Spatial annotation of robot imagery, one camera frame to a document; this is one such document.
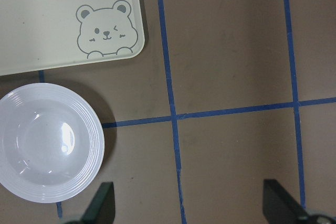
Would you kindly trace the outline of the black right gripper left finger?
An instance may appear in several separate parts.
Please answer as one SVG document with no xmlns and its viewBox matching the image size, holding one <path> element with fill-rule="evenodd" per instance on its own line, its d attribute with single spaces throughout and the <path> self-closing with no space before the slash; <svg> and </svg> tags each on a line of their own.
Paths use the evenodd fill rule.
<svg viewBox="0 0 336 224">
<path fill-rule="evenodd" d="M 82 223 L 113 223 L 115 219 L 115 193 L 113 182 L 104 182 L 81 217 Z"/>
</svg>

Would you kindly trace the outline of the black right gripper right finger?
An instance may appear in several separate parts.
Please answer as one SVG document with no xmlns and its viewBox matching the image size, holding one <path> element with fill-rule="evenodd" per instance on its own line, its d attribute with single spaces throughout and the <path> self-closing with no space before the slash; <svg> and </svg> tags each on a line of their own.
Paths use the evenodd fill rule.
<svg viewBox="0 0 336 224">
<path fill-rule="evenodd" d="M 264 180 L 262 203 L 268 223 L 308 223 L 308 213 L 275 179 Z"/>
</svg>

